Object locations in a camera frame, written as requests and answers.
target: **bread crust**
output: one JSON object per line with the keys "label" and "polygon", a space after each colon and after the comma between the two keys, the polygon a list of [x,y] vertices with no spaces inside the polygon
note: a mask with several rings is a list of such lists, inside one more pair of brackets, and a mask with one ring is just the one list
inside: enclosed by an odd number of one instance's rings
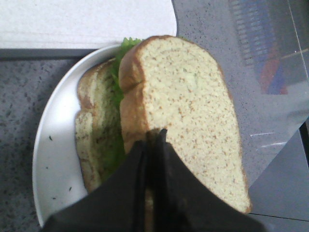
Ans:
{"label": "bread crust", "polygon": [[96,88],[98,75],[106,72],[113,59],[98,64],[86,71],[79,80],[77,95],[81,106],[75,117],[75,143],[83,174],[84,186],[88,192],[96,189],[101,183],[100,169],[93,150],[93,143],[96,139],[94,131],[98,128],[97,114],[98,103],[96,102]]}
{"label": "bread crust", "polygon": [[[136,140],[146,140],[146,133],[149,132],[150,126],[147,121],[147,114],[143,102],[143,88],[145,82],[144,71],[138,59],[140,50],[148,43],[156,39],[169,39],[172,36],[153,36],[143,41],[142,43],[131,49],[122,59],[119,70],[120,88],[124,92],[124,99],[120,104],[121,126],[123,132],[123,139],[125,141],[125,151],[129,152]],[[218,69],[221,72],[221,78],[225,81],[224,73],[220,65]],[[232,95],[228,91],[228,96],[233,102]],[[241,140],[239,137],[239,146],[241,149]],[[244,169],[242,168],[243,179],[246,183],[246,190],[248,191],[248,182]],[[247,207],[245,213],[251,211],[252,203]]]}

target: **white plate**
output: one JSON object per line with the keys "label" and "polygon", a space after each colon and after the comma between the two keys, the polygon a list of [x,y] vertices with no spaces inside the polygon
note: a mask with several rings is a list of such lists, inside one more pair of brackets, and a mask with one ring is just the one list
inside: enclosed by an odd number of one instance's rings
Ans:
{"label": "white plate", "polygon": [[75,64],[51,95],[42,115],[33,152],[32,181],[41,226],[54,212],[84,197],[81,168],[75,149],[75,115],[80,110],[77,85],[82,75],[119,50],[97,50]]}

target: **sandwich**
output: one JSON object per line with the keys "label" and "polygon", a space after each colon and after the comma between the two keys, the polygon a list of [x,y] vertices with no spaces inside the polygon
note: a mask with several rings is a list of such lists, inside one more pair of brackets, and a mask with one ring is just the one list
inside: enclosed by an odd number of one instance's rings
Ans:
{"label": "sandwich", "polygon": [[189,170],[216,196],[248,213],[240,133],[223,71],[202,47],[172,36],[124,40],[114,59],[78,85],[76,147],[87,190],[161,129]]}

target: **white napkin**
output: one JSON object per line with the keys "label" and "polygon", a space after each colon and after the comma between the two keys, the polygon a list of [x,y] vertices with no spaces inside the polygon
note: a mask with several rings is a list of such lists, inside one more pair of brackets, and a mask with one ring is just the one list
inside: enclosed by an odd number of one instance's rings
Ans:
{"label": "white napkin", "polygon": [[97,49],[176,35],[171,0],[0,0],[0,49]]}

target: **bread slice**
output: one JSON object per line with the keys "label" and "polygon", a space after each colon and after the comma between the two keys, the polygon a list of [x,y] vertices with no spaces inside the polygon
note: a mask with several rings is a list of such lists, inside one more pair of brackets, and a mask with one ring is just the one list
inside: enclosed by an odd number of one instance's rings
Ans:
{"label": "bread slice", "polygon": [[81,110],[75,119],[75,141],[88,192],[108,178],[115,169],[114,155],[123,150],[119,109],[113,102],[114,81],[109,73],[112,61],[88,70],[77,89]]}
{"label": "bread slice", "polygon": [[136,140],[166,128],[167,141],[193,174],[230,206],[248,213],[237,117],[216,60],[191,42],[155,36],[124,56],[119,81],[126,152]]}

